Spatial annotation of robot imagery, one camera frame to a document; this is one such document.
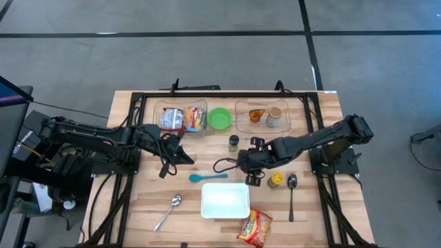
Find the food package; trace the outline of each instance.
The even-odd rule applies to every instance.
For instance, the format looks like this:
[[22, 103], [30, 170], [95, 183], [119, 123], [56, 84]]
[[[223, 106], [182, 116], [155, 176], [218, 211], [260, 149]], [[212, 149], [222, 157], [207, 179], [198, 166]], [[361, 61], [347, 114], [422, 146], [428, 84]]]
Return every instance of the food package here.
[[272, 220], [273, 218], [267, 214], [251, 209], [249, 217], [245, 220], [237, 238], [241, 238], [257, 248], [263, 247], [265, 236], [267, 235]]
[[185, 108], [185, 130], [199, 132], [206, 128], [207, 112], [200, 107], [187, 106]]
[[179, 131], [183, 129], [184, 111], [173, 108], [164, 108], [164, 114], [161, 115], [161, 130]]
[[262, 115], [265, 113], [265, 110], [250, 110], [249, 111], [249, 120], [252, 122], [259, 122]]

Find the butcher block tabletop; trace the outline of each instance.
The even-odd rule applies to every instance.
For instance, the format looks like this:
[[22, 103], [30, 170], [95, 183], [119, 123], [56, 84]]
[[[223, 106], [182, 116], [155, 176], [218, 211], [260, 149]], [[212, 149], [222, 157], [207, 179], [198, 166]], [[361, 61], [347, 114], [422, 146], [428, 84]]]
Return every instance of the butcher block tabletop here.
[[[108, 127], [116, 127], [123, 122], [129, 110], [132, 93], [133, 91], [115, 92]], [[335, 92], [318, 92], [318, 96], [325, 126], [333, 125], [343, 118], [338, 95]], [[225, 130], [214, 130], [209, 126], [204, 135], [184, 135], [181, 145], [194, 160], [194, 165], [177, 165], [178, 173], [175, 176], [167, 175], [164, 179], [159, 178], [158, 174], [162, 167], [159, 158], [142, 151], [139, 172], [133, 182], [124, 247], [180, 247], [182, 242], [186, 242], [188, 247], [251, 247], [244, 240], [236, 238], [243, 226], [243, 220], [205, 219], [201, 216], [201, 189], [204, 183], [243, 183], [246, 175], [239, 169], [232, 169], [226, 171], [229, 176], [226, 179], [209, 179], [199, 183], [190, 182], [189, 175], [214, 175], [214, 162], [225, 157], [236, 158], [240, 149], [251, 147], [249, 142], [253, 136], [270, 141], [280, 136], [301, 136], [308, 132], [304, 107], [297, 98], [148, 98], [143, 123], [156, 123], [155, 105], [157, 103], [157, 106], [163, 104], [184, 106], [191, 105], [198, 100], [204, 100], [207, 103], [208, 112], [216, 107], [228, 109], [232, 113], [232, 124]], [[236, 120], [238, 101], [242, 101], [238, 107], [285, 101], [289, 107], [291, 125], [289, 131], [253, 133], [259, 132], [258, 127], [247, 131], [242, 119]], [[314, 129], [317, 130], [317, 122], [314, 116], [312, 117]], [[239, 136], [240, 139], [236, 152], [229, 152], [228, 149], [228, 139], [232, 134]], [[218, 169], [229, 166], [232, 164], [221, 162], [218, 164]], [[271, 189], [267, 185], [267, 179], [272, 172], [276, 171], [284, 174], [284, 182], [279, 187]], [[264, 169], [264, 172], [266, 177], [262, 179], [261, 186], [249, 187], [249, 199], [251, 208], [263, 211], [273, 218], [265, 239], [265, 247], [327, 247], [317, 180], [311, 172], [308, 151], [303, 152], [301, 156], [287, 165], [273, 170]], [[290, 190], [286, 182], [290, 173], [295, 173], [298, 178], [293, 197], [294, 222], [292, 223], [288, 221]], [[100, 175], [94, 179], [83, 222], [83, 230], [86, 234], [92, 201], [105, 177], [106, 175]], [[115, 176], [112, 176], [106, 182], [97, 198], [93, 211], [92, 233], [99, 227], [109, 211], [114, 179]], [[366, 241], [373, 242], [360, 185], [348, 175], [336, 175], [336, 181], [343, 214]], [[171, 212], [160, 232], [153, 232], [154, 227], [170, 208], [171, 199], [177, 194], [182, 196], [181, 205]], [[340, 242], [337, 221], [332, 210], [329, 211], [335, 241]], [[112, 242], [116, 242], [119, 219], [118, 214], [113, 225]]]

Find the metal spoon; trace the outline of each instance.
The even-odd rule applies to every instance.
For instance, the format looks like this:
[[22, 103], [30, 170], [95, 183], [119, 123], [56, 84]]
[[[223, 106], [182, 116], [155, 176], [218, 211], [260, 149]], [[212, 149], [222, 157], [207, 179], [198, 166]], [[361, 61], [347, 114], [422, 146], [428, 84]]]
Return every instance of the metal spoon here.
[[163, 224], [165, 222], [165, 219], [168, 217], [168, 214], [170, 214], [170, 212], [175, 207], [178, 207], [180, 205], [181, 201], [182, 201], [182, 196], [181, 195], [177, 195], [177, 196], [173, 197], [173, 199], [172, 199], [172, 207], [170, 207], [170, 209], [164, 215], [164, 217], [161, 219], [161, 221], [154, 227], [154, 232], [158, 232], [159, 231], [159, 229], [163, 226]]
[[294, 211], [292, 209], [292, 190], [297, 186], [297, 176], [293, 173], [288, 176], [288, 188], [291, 190], [291, 205], [289, 206], [289, 221], [294, 222]]

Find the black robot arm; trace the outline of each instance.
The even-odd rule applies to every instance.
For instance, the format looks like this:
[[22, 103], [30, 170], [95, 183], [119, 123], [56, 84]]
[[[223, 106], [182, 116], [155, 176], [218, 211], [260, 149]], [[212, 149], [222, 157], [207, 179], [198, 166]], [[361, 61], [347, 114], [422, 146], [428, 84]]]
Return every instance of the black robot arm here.
[[154, 124], [103, 128], [59, 116], [43, 120], [41, 126], [39, 137], [43, 142], [55, 145], [69, 143], [108, 157], [108, 161], [90, 159], [93, 174], [137, 173], [139, 162], [136, 154], [140, 149], [160, 156], [163, 164], [159, 174], [161, 178], [165, 177], [170, 166], [194, 164], [179, 145], [184, 133], [161, 136], [161, 130]]
[[351, 145], [368, 143], [372, 137], [363, 117], [346, 116], [330, 127], [299, 137], [281, 137], [267, 143], [261, 138], [252, 138], [255, 147], [239, 151], [236, 166], [248, 174], [248, 185], [259, 186], [262, 169], [286, 165], [305, 150], [320, 148], [321, 162], [330, 164]]

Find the yellow jar lid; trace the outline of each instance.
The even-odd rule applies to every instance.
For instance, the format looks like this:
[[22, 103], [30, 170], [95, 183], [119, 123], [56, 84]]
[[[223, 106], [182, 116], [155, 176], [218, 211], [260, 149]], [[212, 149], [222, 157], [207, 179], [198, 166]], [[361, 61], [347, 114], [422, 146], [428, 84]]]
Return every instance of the yellow jar lid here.
[[274, 172], [271, 176], [271, 180], [275, 184], [281, 184], [283, 182], [283, 174], [280, 172]]

